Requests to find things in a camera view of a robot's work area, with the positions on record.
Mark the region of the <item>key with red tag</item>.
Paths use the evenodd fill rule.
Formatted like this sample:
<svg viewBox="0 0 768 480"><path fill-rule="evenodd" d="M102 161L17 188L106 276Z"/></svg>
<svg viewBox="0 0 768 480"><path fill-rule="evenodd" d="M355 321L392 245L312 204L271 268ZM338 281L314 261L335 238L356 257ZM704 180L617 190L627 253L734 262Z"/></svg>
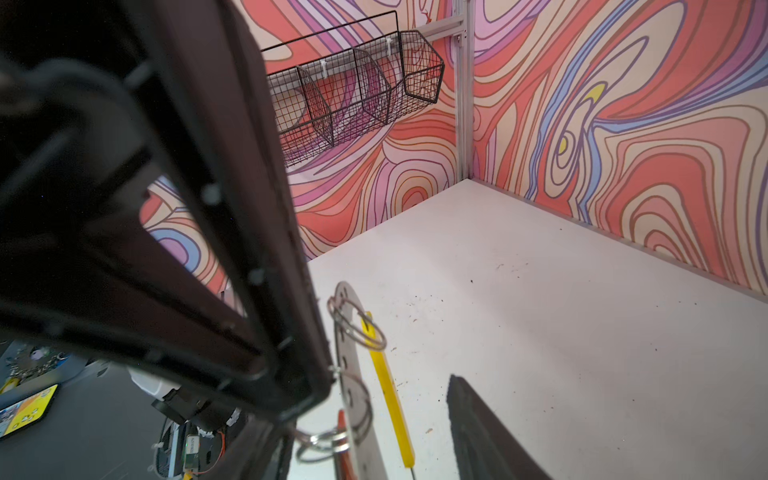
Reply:
<svg viewBox="0 0 768 480"><path fill-rule="evenodd" d="M343 409L338 411L337 428L340 433L347 432L346 417ZM337 480L357 480L357 474L354 470L353 461L350 456L350 449L347 440L342 439L338 442L339 447L346 447L346 450L339 450L334 454L334 469Z"/></svg>

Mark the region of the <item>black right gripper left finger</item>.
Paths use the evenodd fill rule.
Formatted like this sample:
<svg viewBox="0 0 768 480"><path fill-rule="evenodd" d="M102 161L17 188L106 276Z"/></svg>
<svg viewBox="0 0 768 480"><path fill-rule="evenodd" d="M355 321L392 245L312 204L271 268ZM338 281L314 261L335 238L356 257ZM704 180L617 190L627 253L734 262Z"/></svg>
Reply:
<svg viewBox="0 0 768 480"><path fill-rule="evenodd" d="M286 479L293 423L279 424L246 414L234 441L205 479Z"/></svg>

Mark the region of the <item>grey keyring with yellow grip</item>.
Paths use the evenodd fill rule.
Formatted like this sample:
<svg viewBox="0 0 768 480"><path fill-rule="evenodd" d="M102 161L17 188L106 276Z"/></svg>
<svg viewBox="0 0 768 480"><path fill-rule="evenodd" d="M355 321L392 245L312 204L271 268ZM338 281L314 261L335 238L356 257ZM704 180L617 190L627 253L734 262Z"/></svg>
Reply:
<svg viewBox="0 0 768 480"><path fill-rule="evenodd" d="M347 449L338 445L346 439L357 479L388 477L375 432L373 394L379 392L385 406L384 420L392 428L403 468L407 477L414 479L415 450L385 355L388 343L383 330L346 281L337 284L327 309L334 323L336 365L332 372L338 380L347 425L346 433L334 428L330 440L333 460L337 451Z"/></svg>

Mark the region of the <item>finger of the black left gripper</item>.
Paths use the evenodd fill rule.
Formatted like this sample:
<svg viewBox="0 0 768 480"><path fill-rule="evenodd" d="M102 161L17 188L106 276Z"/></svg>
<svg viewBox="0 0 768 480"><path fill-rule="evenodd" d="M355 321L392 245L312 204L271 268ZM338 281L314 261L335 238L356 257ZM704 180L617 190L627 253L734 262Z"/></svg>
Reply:
<svg viewBox="0 0 768 480"><path fill-rule="evenodd" d="M292 420L333 384L231 1L1 5L1 328Z"/></svg>

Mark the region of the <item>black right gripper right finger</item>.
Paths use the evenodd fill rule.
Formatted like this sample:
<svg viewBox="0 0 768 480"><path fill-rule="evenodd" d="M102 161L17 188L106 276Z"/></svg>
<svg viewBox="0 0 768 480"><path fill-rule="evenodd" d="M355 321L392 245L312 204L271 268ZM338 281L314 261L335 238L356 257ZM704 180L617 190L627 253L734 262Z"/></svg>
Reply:
<svg viewBox="0 0 768 480"><path fill-rule="evenodd" d="M464 378L450 377L447 406L460 479L550 479Z"/></svg>

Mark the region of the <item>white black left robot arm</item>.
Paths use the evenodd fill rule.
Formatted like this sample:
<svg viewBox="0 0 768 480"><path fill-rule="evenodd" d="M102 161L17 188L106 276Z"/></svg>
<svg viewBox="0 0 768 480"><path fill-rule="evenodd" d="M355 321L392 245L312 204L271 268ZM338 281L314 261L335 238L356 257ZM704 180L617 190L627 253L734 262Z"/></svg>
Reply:
<svg viewBox="0 0 768 480"><path fill-rule="evenodd" d="M280 421L329 347L230 1L1 5L1 326Z"/></svg>

